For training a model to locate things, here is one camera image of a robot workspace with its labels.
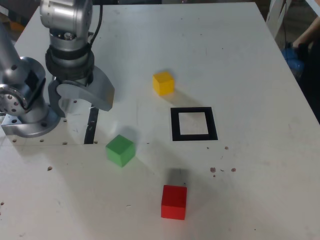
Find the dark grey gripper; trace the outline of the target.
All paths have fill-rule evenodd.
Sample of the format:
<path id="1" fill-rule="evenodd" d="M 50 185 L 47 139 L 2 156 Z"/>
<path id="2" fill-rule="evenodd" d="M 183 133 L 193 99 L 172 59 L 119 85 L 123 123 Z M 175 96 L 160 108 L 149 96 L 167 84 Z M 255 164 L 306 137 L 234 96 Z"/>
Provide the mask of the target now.
<path id="1" fill-rule="evenodd" d="M 92 73 L 82 78 L 62 75 L 59 81 L 53 79 L 49 83 L 48 96 L 51 108 L 60 118 L 66 117 L 59 105 L 61 98 L 85 100 L 106 112 L 112 109 L 115 88 L 100 68 L 94 67 Z"/>

